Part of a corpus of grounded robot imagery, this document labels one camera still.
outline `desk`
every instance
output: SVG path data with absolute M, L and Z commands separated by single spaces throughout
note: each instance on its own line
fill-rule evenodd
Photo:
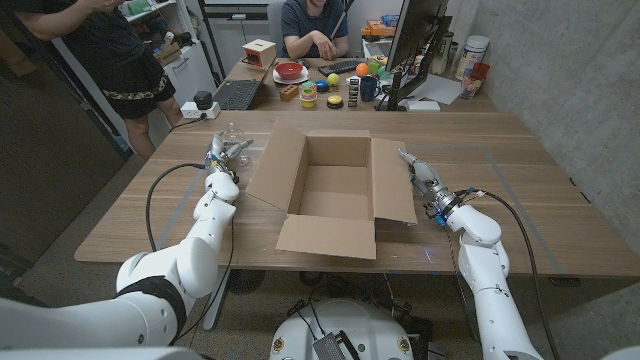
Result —
M 309 77 L 312 81 L 326 80 L 327 78 L 318 72 L 318 66 L 324 66 L 331 64 L 331 61 L 323 59 L 306 59 L 311 65 L 309 69 Z M 291 61 L 291 59 L 278 59 L 280 63 Z M 327 108 L 327 98 L 331 95 L 340 95 L 344 101 L 344 108 L 342 111 L 374 111 L 373 106 L 378 104 L 378 101 L 364 102 L 360 100 L 358 95 L 358 106 L 350 108 L 347 107 L 349 99 L 349 87 L 346 85 L 346 79 L 354 76 L 355 71 L 340 74 L 340 86 L 338 92 L 328 92 L 324 94 L 318 93 L 317 105 L 315 108 L 304 109 L 299 98 L 293 98 L 289 102 L 280 101 L 280 90 L 287 87 L 287 85 L 278 84 L 273 81 L 273 68 L 269 70 L 258 70 L 248 67 L 242 62 L 238 62 L 233 67 L 227 79 L 230 80 L 261 80 L 264 78 L 264 85 L 256 94 L 253 102 L 253 110 L 304 110 L 304 111 L 335 111 Z M 493 105 L 487 94 L 480 91 L 472 100 L 456 99 L 451 105 L 440 104 L 441 112 L 498 112 L 498 109 Z
M 249 151 L 255 166 L 278 117 L 304 132 L 368 129 L 373 136 L 404 141 L 411 152 L 435 166 L 450 189 L 473 186 L 503 197 L 516 208 L 527 226 L 542 275 L 637 277 L 640 274 L 640 259 L 571 185 L 565 172 L 535 137 L 516 116 L 497 113 L 398 116 L 372 112 L 353 116 L 344 110 L 327 117 L 305 111 L 223 111 L 214 121 L 185 126 L 169 134 L 78 248 L 76 259 L 119 263 L 149 251 L 144 209 L 147 192 L 156 177 L 173 165 L 200 161 L 213 132 L 225 130 L 228 122 L 235 122 L 255 139 Z M 454 254 L 457 257 L 457 237 L 450 244 L 445 231 L 426 218 L 421 209 L 424 201 L 419 197 L 415 198 L 418 225 L 407 227 L 376 220 L 374 261 L 275 250 L 285 214 L 244 194 L 254 166 L 237 168 L 241 195 L 235 203 L 238 211 L 234 218 L 233 268 L 454 272 L 452 257 Z M 180 169 L 156 188 L 151 206 L 152 229 L 156 239 L 166 232 L 162 246 L 177 244 L 193 225 L 191 214 L 204 191 L 201 174 L 195 169 Z M 529 274 L 526 248 L 511 214 L 490 198 L 473 200 L 471 204 L 502 226 L 511 273 Z M 229 257 L 229 231 L 225 236 L 220 264 L 225 264 Z

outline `blue mug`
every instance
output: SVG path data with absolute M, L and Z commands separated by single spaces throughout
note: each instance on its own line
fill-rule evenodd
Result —
M 376 96 L 380 95 L 380 92 L 382 92 L 382 89 L 378 79 L 373 76 L 365 76 L 360 79 L 360 99 L 362 101 L 373 101 Z

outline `person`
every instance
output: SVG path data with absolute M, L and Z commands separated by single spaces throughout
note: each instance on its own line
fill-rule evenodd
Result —
M 158 107 L 171 127 L 182 118 L 175 88 L 117 7 L 124 0 L 9 0 L 10 8 L 38 39 L 62 37 L 113 109 L 129 141 L 148 160 L 155 147 L 148 114 Z
M 329 39 L 344 6 L 340 0 L 287 0 L 282 5 L 283 52 L 293 60 L 303 57 L 334 60 L 349 51 L 345 17 L 334 40 Z

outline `red bowl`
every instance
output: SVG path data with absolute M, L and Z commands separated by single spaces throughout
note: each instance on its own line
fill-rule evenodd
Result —
M 276 72 L 280 75 L 282 80 L 295 80 L 300 77 L 302 65 L 294 62 L 282 63 L 276 66 Z

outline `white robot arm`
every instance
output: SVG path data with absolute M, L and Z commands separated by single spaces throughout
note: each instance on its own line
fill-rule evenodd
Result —
M 458 263 L 474 295 L 484 359 L 542 359 L 507 285 L 509 258 L 500 240 L 500 225 L 471 205 L 461 204 L 429 164 L 402 150 L 400 154 L 411 165 L 414 187 L 429 201 L 427 215 L 453 232 L 464 230 Z
M 114 299 L 59 309 L 0 299 L 0 349 L 172 344 L 196 299 L 214 290 L 222 235 L 239 194 L 226 162 L 252 142 L 225 144 L 222 133 L 214 135 L 203 166 L 206 193 L 191 231 L 178 245 L 125 261 Z

